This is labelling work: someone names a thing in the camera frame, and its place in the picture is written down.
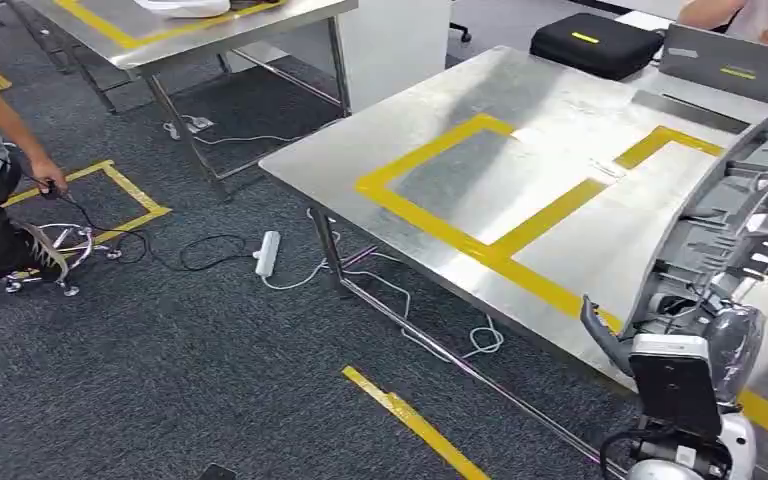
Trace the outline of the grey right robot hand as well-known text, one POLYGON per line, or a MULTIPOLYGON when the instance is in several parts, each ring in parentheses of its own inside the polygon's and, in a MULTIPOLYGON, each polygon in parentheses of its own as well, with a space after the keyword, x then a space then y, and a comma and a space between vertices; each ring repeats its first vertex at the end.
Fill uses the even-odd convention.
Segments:
POLYGON ((580 321, 624 375, 638 377, 632 367, 638 358, 703 360, 717 402, 735 405, 760 353, 766 317, 737 303, 726 302, 715 312, 711 307, 701 298, 655 294, 644 316, 618 336, 599 316, 598 305, 584 296, 580 321))

